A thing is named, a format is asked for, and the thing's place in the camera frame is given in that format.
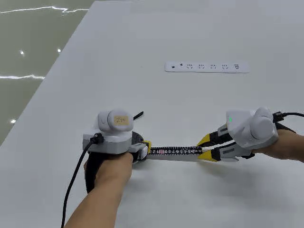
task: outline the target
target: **white table surface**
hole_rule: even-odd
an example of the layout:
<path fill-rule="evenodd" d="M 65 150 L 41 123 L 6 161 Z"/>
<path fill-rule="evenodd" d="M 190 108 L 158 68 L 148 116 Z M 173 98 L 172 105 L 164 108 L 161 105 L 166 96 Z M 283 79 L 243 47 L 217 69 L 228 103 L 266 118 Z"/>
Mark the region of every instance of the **white table surface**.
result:
<path fill-rule="evenodd" d="M 0 148 L 0 227 L 54 228 L 82 132 L 116 107 L 145 116 L 154 146 L 193 145 L 228 109 L 303 111 L 304 2 L 95 2 Z M 250 74 L 167 73 L 166 61 L 242 60 Z M 284 124 L 304 133 L 303 119 Z M 134 168 L 118 228 L 303 227 L 304 165 L 148 160 Z M 85 194 L 75 181 L 67 218 Z"/>

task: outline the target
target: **cable connector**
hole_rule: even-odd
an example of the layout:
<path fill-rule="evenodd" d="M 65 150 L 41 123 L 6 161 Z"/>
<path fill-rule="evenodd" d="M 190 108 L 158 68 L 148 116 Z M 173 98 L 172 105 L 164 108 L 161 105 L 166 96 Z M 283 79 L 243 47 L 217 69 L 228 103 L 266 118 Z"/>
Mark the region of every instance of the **cable connector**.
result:
<path fill-rule="evenodd" d="M 284 113 L 282 113 L 282 112 L 276 112 L 276 113 L 273 113 L 272 116 L 274 117 L 273 122 L 274 122 L 274 123 L 277 123 L 277 122 L 279 122 L 279 121 L 284 120 L 284 117 L 285 117 L 286 115 L 284 115 Z"/>
<path fill-rule="evenodd" d="M 90 138 L 90 142 L 92 142 L 92 144 L 99 144 L 103 143 L 104 141 L 105 139 L 101 133 L 96 133 L 92 138 Z"/>

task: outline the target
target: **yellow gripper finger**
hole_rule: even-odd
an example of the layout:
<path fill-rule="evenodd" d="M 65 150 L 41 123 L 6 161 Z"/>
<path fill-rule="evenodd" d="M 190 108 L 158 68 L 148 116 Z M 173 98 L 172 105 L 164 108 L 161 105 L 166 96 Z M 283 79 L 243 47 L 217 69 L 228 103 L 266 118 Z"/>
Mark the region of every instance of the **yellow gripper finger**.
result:
<path fill-rule="evenodd" d="M 148 153 L 150 153 L 150 151 L 151 151 L 151 141 L 148 141 L 148 140 L 144 140 L 144 141 L 142 141 L 142 143 L 144 143 L 144 144 L 146 144 L 147 145 L 147 147 L 148 147 Z"/>
<path fill-rule="evenodd" d="M 215 160 L 212 157 L 212 152 L 211 150 L 204 152 L 203 154 L 201 154 L 200 156 L 198 156 L 198 159 L 202 159 L 202 160 L 206 160 L 206 161 L 213 161 L 213 162 L 217 162 L 217 160 Z"/>
<path fill-rule="evenodd" d="M 201 141 L 197 144 L 197 146 L 200 146 L 207 142 L 210 142 L 210 134 L 206 134 L 206 136 L 201 139 Z"/>

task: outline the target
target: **hand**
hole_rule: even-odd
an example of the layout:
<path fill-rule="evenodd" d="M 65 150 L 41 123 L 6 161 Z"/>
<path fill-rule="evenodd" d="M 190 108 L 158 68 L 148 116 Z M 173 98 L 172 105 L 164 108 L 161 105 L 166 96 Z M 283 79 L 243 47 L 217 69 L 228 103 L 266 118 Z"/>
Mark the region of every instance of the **hand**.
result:
<path fill-rule="evenodd" d="M 273 145 L 253 150 L 253 153 L 263 153 L 273 158 L 302 160 L 304 156 L 304 136 L 288 130 L 278 130 L 279 139 Z"/>
<path fill-rule="evenodd" d="M 133 156 L 128 152 L 113 155 L 110 159 L 105 160 L 97 171 L 95 187 L 107 181 L 116 181 L 124 186 L 131 177 L 132 162 Z"/>

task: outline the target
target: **glossy floor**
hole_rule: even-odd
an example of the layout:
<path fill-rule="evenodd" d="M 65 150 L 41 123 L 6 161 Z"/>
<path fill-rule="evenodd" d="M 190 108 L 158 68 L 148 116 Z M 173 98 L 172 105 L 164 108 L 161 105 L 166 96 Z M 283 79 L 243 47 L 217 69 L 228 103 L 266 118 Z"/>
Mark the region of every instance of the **glossy floor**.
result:
<path fill-rule="evenodd" d="M 93 2 L 0 1 L 0 145 Z"/>

